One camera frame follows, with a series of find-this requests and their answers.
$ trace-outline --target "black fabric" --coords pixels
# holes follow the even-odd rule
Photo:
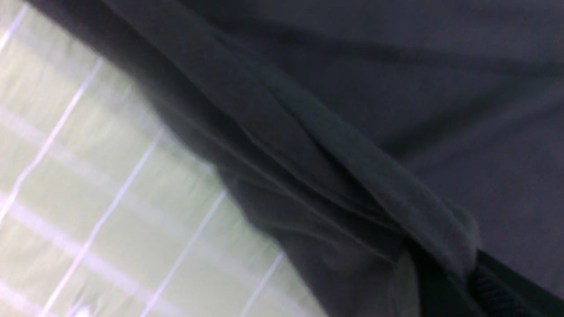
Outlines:
[[[486,250],[564,297],[557,1],[30,2],[238,179],[329,316],[396,315],[412,239],[464,294],[466,210]]]

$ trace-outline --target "grid pattern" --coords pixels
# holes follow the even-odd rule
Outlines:
[[[0,315],[317,317],[131,79],[0,0]]]

